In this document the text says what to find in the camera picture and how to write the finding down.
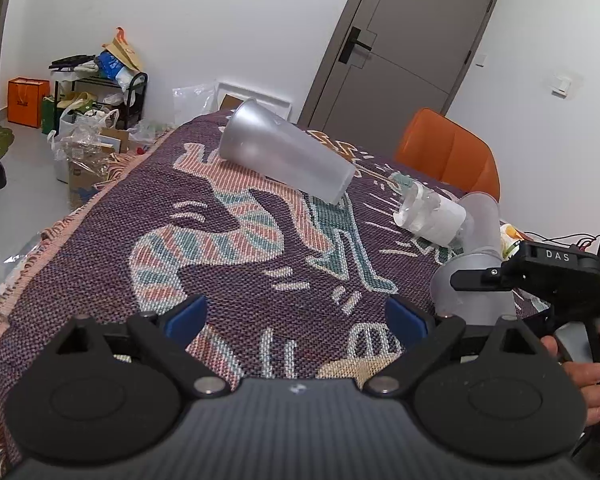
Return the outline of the person's right hand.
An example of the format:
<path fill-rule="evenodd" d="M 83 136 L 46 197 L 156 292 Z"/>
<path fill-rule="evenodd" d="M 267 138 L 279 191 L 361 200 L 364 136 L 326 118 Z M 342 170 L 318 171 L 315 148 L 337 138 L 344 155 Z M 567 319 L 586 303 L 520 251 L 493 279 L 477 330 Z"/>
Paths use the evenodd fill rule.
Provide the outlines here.
<path fill-rule="evenodd" d="M 557 358 L 558 345 L 553 336 L 541 339 L 551 356 Z M 600 363 L 567 362 L 562 369 L 580 389 L 588 412 L 585 426 L 591 427 L 600 422 Z"/>

